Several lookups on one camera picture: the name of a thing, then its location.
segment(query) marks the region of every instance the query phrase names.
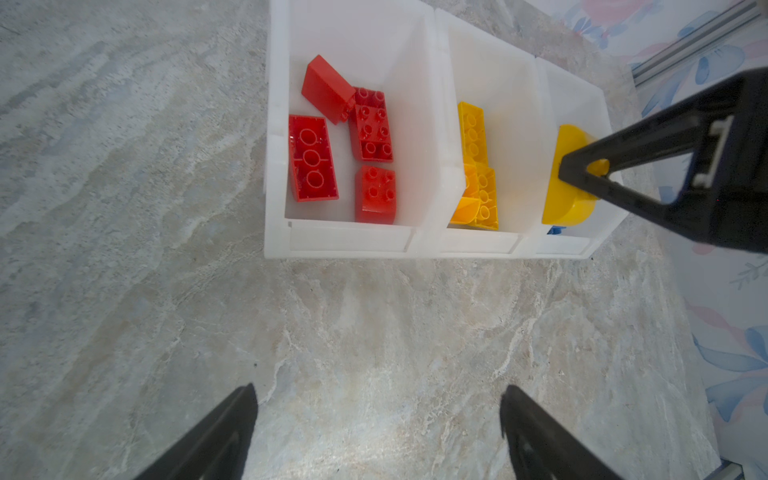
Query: white container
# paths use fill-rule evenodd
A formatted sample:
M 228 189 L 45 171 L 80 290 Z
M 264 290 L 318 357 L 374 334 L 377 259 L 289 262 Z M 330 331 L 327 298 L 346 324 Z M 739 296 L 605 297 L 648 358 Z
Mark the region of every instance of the white container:
M 541 224 L 559 125 L 611 132 L 595 86 L 416 0 L 272 0 L 270 10 L 265 257 L 583 258 L 626 216 L 601 201 L 564 235 Z M 288 115 L 322 116 L 300 92 L 318 54 L 386 95 L 395 161 L 380 166 L 397 173 L 394 225 L 354 222 L 362 164 L 346 123 L 327 122 L 339 199 L 293 200 Z M 499 231 L 447 227 L 465 189 L 460 101 L 485 111 Z
M 465 180 L 461 150 L 446 139 L 434 8 L 416 0 L 272 0 L 270 11 L 264 256 L 435 257 L 435 238 Z M 301 95 L 306 66 L 318 54 L 350 84 L 385 93 L 395 161 L 379 166 L 397 175 L 394 225 L 354 222 L 362 164 L 353 159 L 347 123 L 327 122 L 339 199 L 293 199 L 288 115 L 322 116 Z

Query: yellow curved block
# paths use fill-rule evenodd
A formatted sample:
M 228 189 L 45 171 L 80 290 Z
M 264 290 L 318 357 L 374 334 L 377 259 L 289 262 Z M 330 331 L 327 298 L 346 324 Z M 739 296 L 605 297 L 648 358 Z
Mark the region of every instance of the yellow curved block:
M 458 202 L 451 223 L 498 230 L 496 174 L 488 167 L 482 108 L 461 102 L 458 104 L 458 121 L 462 132 L 467 188 Z
M 549 177 L 547 200 L 541 222 L 545 225 L 573 227 L 592 214 L 598 198 L 592 194 L 566 184 L 558 178 L 563 156 L 592 143 L 594 138 L 574 125 L 562 125 L 558 133 L 558 143 L 554 149 L 552 172 Z M 607 160 L 598 160 L 589 165 L 587 170 L 595 175 L 608 173 L 610 164 Z

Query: gray marble surface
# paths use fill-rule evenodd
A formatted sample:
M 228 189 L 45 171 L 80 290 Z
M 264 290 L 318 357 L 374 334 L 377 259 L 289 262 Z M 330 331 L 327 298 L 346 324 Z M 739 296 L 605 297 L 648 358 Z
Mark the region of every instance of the gray marble surface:
M 628 69 L 530 5 L 433 3 L 638 119 Z M 6 2 L 0 25 L 0 478 L 132 478 L 247 382 L 247 478 L 512 478 L 510 382 L 625 478 L 717 464 L 648 223 L 581 262 L 267 261 L 265 2 Z

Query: red 2x2 block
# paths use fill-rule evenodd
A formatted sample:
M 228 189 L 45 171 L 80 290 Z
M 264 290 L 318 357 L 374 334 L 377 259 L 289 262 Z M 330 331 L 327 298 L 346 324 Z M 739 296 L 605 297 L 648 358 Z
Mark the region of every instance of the red 2x2 block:
M 364 166 L 355 176 L 355 222 L 395 223 L 395 172 Z
M 355 110 L 349 116 L 352 154 L 358 161 L 392 163 L 392 140 L 384 94 L 356 88 Z
M 334 125 L 346 121 L 355 106 L 355 88 L 320 55 L 306 66 L 301 94 Z
M 291 187 L 297 202 L 337 200 L 336 173 L 326 119 L 288 117 Z

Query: floral wallpaper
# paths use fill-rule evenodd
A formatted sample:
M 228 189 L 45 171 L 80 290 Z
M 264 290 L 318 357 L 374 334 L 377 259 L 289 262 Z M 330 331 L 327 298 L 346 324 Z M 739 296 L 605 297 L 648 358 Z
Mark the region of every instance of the floral wallpaper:
M 639 64 L 738 0 L 528 0 L 611 55 Z
M 643 116 L 748 68 L 768 66 L 762 20 L 638 89 Z M 663 203 L 677 197 L 689 156 L 657 162 Z M 768 255 L 691 242 L 664 231 L 686 300 L 720 456 L 746 480 L 768 480 Z

